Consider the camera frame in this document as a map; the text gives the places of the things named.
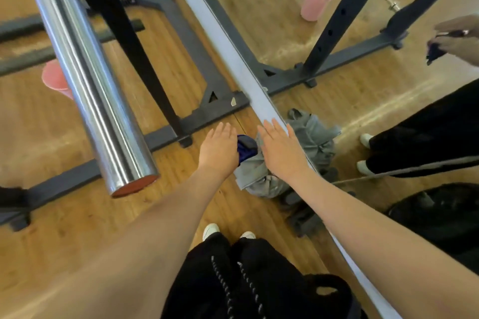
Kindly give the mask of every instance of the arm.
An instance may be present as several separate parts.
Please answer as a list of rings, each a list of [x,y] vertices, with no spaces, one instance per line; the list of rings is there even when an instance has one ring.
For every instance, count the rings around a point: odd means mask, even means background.
[[[479,276],[423,238],[326,182],[288,125],[258,127],[268,168],[321,217],[403,318],[477,318]]]
[[[211,130],[191,177],[71,278],[36,319],[158,319],[203,212],[238,165],[237,140],[230,124]]]

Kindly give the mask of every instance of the black backpack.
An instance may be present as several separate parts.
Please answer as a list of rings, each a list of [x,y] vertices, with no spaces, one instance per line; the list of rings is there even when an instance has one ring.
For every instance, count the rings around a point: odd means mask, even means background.
[[[385,214],[479,274],[479,184],[450,183],[421,191]]]

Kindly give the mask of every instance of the shoe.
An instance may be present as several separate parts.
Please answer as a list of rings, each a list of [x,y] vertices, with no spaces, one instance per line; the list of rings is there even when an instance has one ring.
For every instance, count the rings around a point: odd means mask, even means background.
[[[356,163],[356,167],[358,168],[358,171],[361,174],[364,174],[364,175],[374,175],[375,174],[375,173],[373,173],[372,171],[369,170],[369,168],[366,165],[365,160],[358,161]]]
[[[216,223],[210,223],[205,227],[203,231],[203,242],[210,237],[213,233],[219,232],[219,227]]]
[[[371,140],[371,138],[373,138],[374,135],[371,135],[371,134],[362,134],[360,137],[359,137],[359,141],[361,141],[361,144],[363,144],[365,147],[367,147],[368,149],[371,148],[371,146],[369,145],[369,141]]]
[[[253,232],[251,231],[246,231],[245,233],[243,233],[240,237],[241,239],[255,239],[256,236]]]

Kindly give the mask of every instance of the person's left hand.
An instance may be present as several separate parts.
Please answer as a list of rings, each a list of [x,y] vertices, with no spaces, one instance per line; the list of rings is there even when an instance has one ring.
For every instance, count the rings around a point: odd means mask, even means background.
[[[220,122],[215,129],[208,132],[200,147],[198,169],[208,168],[218,172],[225,180],[238,167],[238,134],[230,123]]]

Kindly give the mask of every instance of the person's right hand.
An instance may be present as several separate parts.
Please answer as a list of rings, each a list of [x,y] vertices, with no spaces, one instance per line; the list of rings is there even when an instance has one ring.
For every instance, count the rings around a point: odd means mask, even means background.
[[[479,15],[471,14],[460,16],[434,27],[437,32],[452,32],[455,30],[469,31],[467,36],[453,38],[440,36],[433,38],[429,43],[438,43],[439,49],[479,67]]]
[[[272,124],[263,122],[264,127],[258,126],[263,145],[261,149],[268,169],[278,178],[291,185],[295,177],[301,176],[309,170],[308,160],[301,145],[288,124],[288,134],[279,123],[273,119]]]

